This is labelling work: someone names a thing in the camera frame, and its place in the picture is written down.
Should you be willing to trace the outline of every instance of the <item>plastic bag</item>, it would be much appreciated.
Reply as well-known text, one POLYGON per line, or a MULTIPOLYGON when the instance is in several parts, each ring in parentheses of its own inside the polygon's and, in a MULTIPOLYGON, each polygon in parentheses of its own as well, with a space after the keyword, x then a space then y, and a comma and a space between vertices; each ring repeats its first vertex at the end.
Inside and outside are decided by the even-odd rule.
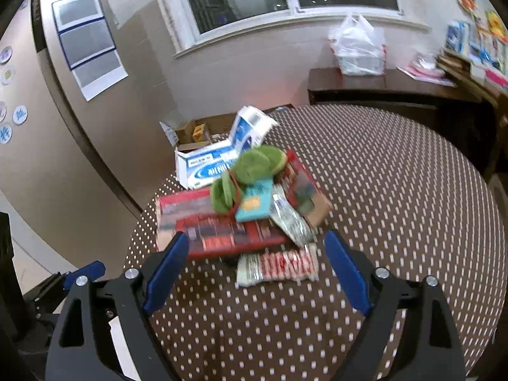
POLYGON ((364 16, 349 13, 340 27, 329 33, 330 46, 342 74, 381 76, 386 68, 384 30, 372 27, 364 16))

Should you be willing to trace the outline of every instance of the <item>blue gripper pad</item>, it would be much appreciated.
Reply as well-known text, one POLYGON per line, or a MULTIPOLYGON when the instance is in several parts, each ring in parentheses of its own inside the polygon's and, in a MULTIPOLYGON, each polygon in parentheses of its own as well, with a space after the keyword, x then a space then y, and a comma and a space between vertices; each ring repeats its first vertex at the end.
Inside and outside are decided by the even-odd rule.
POLYGON ((148 315, 152 315, 164 306, 169 291, 171 291, 180 269, 184 266, 189 255, 189 238, 186 234, 180 234, 176 242, 172 242, 170 245, 171 249, 146 285, 146 301, 143 304, 143 309, 148 315))
POLYGON ((367 282, 351 259, 346 244, 339 234, 328 231, 324 236, 324 246, 330 264, 350 304, 362 315, 367 315, 371 308, 367 282))
POLYGON ((68 274, 65 280, 63 281, 63 287, 66 291, 69 291, 70 287, 76 281, 78 276, 84 275, 90 281, 93 282, 96 279, 99 279, 101 276, 104 276, 105 273, 106 267, 104 266, 104 264, 100 261, 94 261, 88 264, 87 266, 84 266, 83 268, 80 268, 77 271, 68 274))

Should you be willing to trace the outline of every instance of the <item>metal screw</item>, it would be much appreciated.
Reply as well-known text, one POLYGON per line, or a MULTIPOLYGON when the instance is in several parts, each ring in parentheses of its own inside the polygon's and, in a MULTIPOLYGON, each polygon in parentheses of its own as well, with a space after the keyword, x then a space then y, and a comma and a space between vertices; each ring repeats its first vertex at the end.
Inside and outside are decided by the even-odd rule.
POLYGON ((381 279, 386 279, 390 276, 390 271, 386 268, 377 268, 376 276, 381 279))
POLYGON ((88 278, 84 275, 78 276, 78 279, 76 279, 76 283, 78 286, 85 286, 88 282, 88 278))
POLYGON ((435 276, 429 275, 425 278, 425 282, 427 282, 428 286, 437 286, 438 285, 438 279, 435 276))
POLYGON ((127 269, 125 271, 125 277, 127 279, 134 279, 139 275, 139 271, 136 268, 127 269))

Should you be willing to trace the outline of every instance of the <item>pile of items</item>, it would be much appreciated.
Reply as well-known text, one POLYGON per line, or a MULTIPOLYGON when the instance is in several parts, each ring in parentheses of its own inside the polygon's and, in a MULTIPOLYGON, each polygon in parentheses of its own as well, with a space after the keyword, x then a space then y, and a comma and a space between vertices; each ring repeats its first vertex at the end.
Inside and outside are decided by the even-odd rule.
POLYGON ((454 20, 448 25, 445 53, 469 61, 480 80, 508 89, 508 39, 494 11, 483 15, 476 0, 457 0, 471 21, 454 20))
POLYGON ((275 125, 246 106, 227 140, 176 150, 176 177, 189 190, 157 200, 159 251, 182 231, 191 259, 240 256, 239 285, 317 278, 313 229, 331 204, 294 151, 262 144, 275 125), (295 249, 263 251, 281 244, 295 249))

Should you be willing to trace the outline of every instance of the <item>polka dot tablecloth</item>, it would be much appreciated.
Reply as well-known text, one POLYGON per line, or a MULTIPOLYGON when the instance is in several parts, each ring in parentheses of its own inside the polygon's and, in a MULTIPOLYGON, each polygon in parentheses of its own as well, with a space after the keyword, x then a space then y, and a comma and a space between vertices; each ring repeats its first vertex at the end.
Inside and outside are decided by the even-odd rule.
MULTIPOLYGON (((507 276, 504 229, 480 174, 435 132, 385 111, 326 105, 272 116, 279 126, 266 143, 295 150, 333 204, 317 230, 319 281, 244 289, 235 268, 218 259, 188 262, 151 318, 177 373, 184 380, 328 381, 363 321, 324 254, 331 228, 396 276, 439 279, 469 371, 496 327, 507 276)), ((171 176, 156 196, 180 190, 171 176)), ((155 198, 125 268, 140 267, 154 251, 155 198)), ((390 369, 404 317, 399 311, 378 377, 390 369)))

